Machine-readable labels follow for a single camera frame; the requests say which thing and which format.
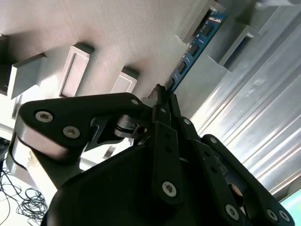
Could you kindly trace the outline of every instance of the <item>memory chip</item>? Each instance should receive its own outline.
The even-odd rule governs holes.
[[[213,30],[212,25],[206,25],[203,29],[203,35],[208,36],[208,34]]]

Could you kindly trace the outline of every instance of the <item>black cable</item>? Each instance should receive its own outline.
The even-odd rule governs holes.
[[[8,215],[6,216],[6,218],[1,222],[0,226],[8,219],[9,215],[10,215],[10,203],[8,200],[8,197],[6,196],[6,200],[8,201]]]
[[[3,175],[0,178],[0,191],[2,191],[5,196],[6,199],[8,201],[9,204],[9,198],[13,199],[14,201],[17,202],[17,209],[16,209],[16,213],[26,216],[28,218],[27,222],[29,225],[33,226],[34,223],[37,225],[40,225],[42,222],[42,219],[45,215],[45,212],[47,211],[47,205],[45,202],[45,198],[43,197],[42,193],[38,190],[36,190],[35,188],[28,188],[25,191],[25,198],[23,198],[20,193],[22,192],[21,187],[14,185],[10,178],[8,177],[8,175],[12,176],[8,170],[3,169],[2,170]],[[3,176],[5,176],[9,183],[3,183],[2,182],[2,178]],[[19,196],[22,200],[22,202],[20,203],[19,200],[15,199],[13,196],[10,196],[9,194],[7,194],[5,192],[4,186],[12,186],[13,189],[15,190],[17,196]]]

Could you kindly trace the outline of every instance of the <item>silver metal surface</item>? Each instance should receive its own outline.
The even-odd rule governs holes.
[[[80,131],[78,128],[74,126],[66,126],[63,129],[63,133],[66,137],[76,139],[80,136]]]
[[[166,113],[166,110],[165,110],[163,107],[161,107],[160,110],[161,110],[162,112]]]
[[[233,218],[234,220],[238,221],[239,220],[239,214],[237,210],[230,204],[227,204],[225,207],[228,215]]]
[[[41,122],[51,122],[53,120],[53,115],[45,111],[37,112],[35,117]]]
[[[136,101],[135,99],[132,99],[131,101],[132,101],[132,103],[133,103],[134,105],[138,105],[138,104],[139,104],[139,102]]]
[[[188,119],[184,119],[184,122],[185,122],[187,125],[190,125],[190,124],[191,124],[191,121],[189,121]]]
[[[79,43],[70,47],[59,83],[58,96],[76,96],[89,63],[90,55],[93,52],[93,48]]]
[[[270,209],[267,209],[267,214],[270,218],[272,218],[274,221],[278,221],[278,217],[276,216],[276,214],[271,211]]]
[[[169,181],[163,182],[162,189],[163,189],[163,192],[170,197],[175,197],[177,195],[177,189]]]
[[[258,35],[232,72],[208,60],[228,45],[224,25],[177,89],[180,109],[275,194],[301,175],[301,6],[255,10],[249,26]]]
[[[279,214],[280,214],[280,216],[281,216],[284,220],[286,220],[287,222],[290,222],[290,221],[291,221],[290,218],[287,216],[287,214],[284,213],[282,210],[279,210]]]
[[[214,139],[213,137],[211,137],[211,138],[210,138],[210,140],[211,140],[211,142],[212,142],[212,143],[215,143],[215,144],[217,144],[217,141],[216,141],[216,139]]]

